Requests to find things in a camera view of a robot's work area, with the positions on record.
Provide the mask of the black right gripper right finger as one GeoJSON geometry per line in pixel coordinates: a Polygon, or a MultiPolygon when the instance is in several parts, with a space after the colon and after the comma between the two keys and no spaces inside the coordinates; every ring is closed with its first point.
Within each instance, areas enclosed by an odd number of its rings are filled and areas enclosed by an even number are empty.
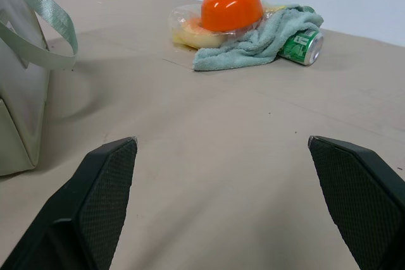
{"type": "Polygon", "coordinates": [[[404,269],[404,180],[374,151],[311,136],[328,211],[360,269],[404,269]]]}

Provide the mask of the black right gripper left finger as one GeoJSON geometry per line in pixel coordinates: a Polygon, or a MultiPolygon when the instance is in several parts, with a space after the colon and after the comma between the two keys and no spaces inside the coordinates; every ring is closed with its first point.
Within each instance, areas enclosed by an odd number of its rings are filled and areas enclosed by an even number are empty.
{"type": "Polygon", "coordinates": [[[44,204],[2,269],[109,269],[127,214],[137,140],[89,152],[44,204]]]}

